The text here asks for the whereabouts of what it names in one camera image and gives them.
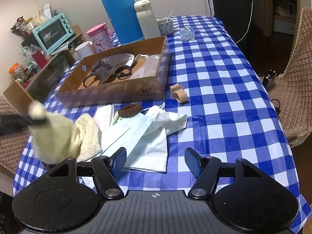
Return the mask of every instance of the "table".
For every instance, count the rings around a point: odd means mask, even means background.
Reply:
[[[173,22],[175,28],[192,26],[196,40],[181,42],[178,32],[168,37],[171,61],[165,101],[144,101],[141,105],[147,108],[165,102],[166,111],[188,115],[187,128],[167,137],[167,173],[124,171],[118,177],[118,184],[124,191],[184,189],[188,192],[195,179],[184,161],[187,147],[202,156],[218,157],[222,162],[245,158],[297,197],[300,210],[291,227],[297,233],[311,209],[299,193],[292,152],[267,92],[220,20],[179,16],[174,17]],[[83,113],[94,116],[100,106],[64,108],[55,98],[67,75],[45,108],[72,120]],[[175,83],[184,86],[189,96],[188,103],[180,105],[172,99],[169,87]],[[117,104],[115,109],[126,104]],[[13,183],[15,195],[46,172],[43,164],[32,157],[31,140],[32,137],[17,168]],[[230,178],[221,178],[218,189],[231,182]]]

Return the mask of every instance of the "white bottle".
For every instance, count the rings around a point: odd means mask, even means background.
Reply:
[[[141,0],[134,6],[144,38],[159,37],[160,31],[151,3],[148,0]]]

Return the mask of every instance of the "open cardboard box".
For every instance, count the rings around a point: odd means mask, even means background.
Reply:
[[[95,77],[88,83],[88,88],[82,85],[83,79],[89,75],[91,67],[98,60],[122,53],[134,54],[160,54],[157,69],[154,76],[119,80],[115,75],[103,84],[97,85]],[[170,49],[166,36],[142,40],[127,45],[115,47],[83,58],[76,68],[68,75],[62,86],[56,93],[56,97],[65,107],[77,107],[86,105],[103,105],[125,101],[161,100],[164,99],[168,66],[170,62]],[[132,68],[132,74],[137,71],[144,62],[138,61]]]

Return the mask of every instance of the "pink lid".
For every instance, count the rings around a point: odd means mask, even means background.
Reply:
[[[98,26],[93,27],[89,31],[87,31],[87,34],[91,38],[91,37],[94,37],[94,36],[100,34],[101,32],[104,32],[106,29],[107,29],[107,26],[105,23],[100,24]]]

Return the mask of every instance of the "gray ridged panel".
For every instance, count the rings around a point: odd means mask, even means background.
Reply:
[[[183,191],[129,191],[106,202],[84,226],[69,234],[238,234],[220,221],[203,201],[186,198]]]

